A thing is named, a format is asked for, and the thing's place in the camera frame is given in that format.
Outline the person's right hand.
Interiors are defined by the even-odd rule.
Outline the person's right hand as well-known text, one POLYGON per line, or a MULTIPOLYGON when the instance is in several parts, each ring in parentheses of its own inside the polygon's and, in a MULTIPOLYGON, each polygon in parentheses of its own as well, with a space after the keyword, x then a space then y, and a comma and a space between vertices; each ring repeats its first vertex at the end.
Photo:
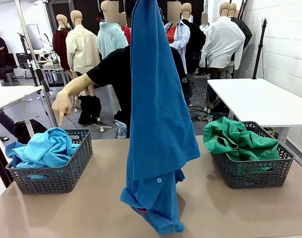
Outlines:
POLYGON ((69 100, 69 94, 65 90, 58 92, 51 108, 58 115, 58 125, 62 126, 64 117, 69 116, 71 113, 72 107, 69 100))

